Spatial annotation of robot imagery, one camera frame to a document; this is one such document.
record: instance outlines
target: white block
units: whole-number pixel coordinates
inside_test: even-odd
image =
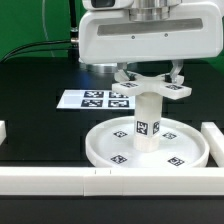
[[[83,196],[88,168],[0,168],[0,195]]]
[[[111,169],[95,169],[95,175],[84,177],[84,196],[122,195],[122,179]]]
[[[216,168],[129,169],[123,195],[224,195],[224,170]]]
[[[0,121],[0,145],[6,138],[5,122]]]
[[[210,153],[219,167],[224,167],[224,136],[213,122],[202,123],[201,133],[210,145]]]

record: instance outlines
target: black tabletop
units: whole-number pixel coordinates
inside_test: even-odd
[[[167,73],[170,62],[129,65],[147,76]],[[224,75],[203,61],[185,61],[192,95],[164,99],[163,117],[200,129],[224,129]],[[85,136],[96,124],[133,115],[118,110],[57,110],[66,89],[110,90],[113,75],[91,73],[68,59],[23,58],[0,66],[0,120],[7,139],[0,166],[91,166]],[[9,197],[0,196],[0,223],[223,223],[223,197]]]
[[[129,69],[146,76],[167,73],[170,62],[138,63]],[[203,61],[185,61],[184,85],[190,97],[164,98],[163,117],[200,130],[201,122],[224,127],[224,75]],[[59,110],[66,89],[110,90],[113,74],[80,69],[68,59],[24,58],[0,66],[0,120],[7,139],[0,147],[0,165],[91,166],[85,155],[85,137],[96,124],[133,110]]]

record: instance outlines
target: white mount plate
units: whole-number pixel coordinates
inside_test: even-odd
[[[160,146],[143,153],[133,147],[134,117],[122,117],[94,127],[86,137],[86,154],[96,167],[204,167],[209,146],[202,134],[183,123],[162,119]]]

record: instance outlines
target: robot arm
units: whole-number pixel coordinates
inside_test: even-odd
[[[206,58],[223,49],[221,0],[117,0],[103,11],[94,2],[83,1],[91,11],[80,24],[86,64]]]

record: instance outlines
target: white circular tray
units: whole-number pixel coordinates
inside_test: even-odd
[[[86,154],[96,167],[184,168],[204,167],[209,146],[194,128],[161,119],[159,149],[150,153],[133,147],[134,117],[121,117],[95,126],[86,137]]]

